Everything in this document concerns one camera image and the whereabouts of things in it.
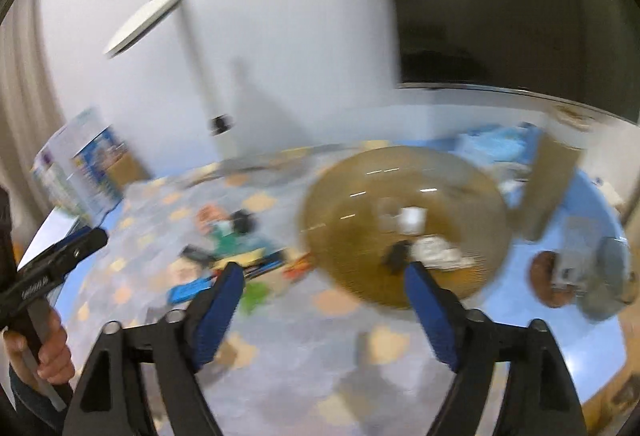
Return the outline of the person left hand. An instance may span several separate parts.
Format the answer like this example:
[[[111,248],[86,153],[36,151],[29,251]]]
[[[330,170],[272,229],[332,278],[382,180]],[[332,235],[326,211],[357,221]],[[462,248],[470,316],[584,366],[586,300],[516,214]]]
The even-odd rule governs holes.
[[[27,348],[26,338],[11,330],[3,332],[3,343],[11,367],[18,378],[36,392],[43,394],[40,382],[63,385],[75,376],[72,353],[67,345],[67,332],[58,312],[49,308],[49,337],[39,351],[39,366],[32,372],[24,363],[22,352]]]

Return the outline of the dark green sleeve forearm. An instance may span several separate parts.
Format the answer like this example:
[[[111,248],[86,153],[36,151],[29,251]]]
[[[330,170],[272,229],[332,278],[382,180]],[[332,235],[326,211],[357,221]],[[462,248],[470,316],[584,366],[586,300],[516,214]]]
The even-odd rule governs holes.
[[[9,378],[17,419],[22,427],[34,430],[37,435],[61,435],[67,410],[56,410],[48,397],[24,383],[12,367],[9,367]]]

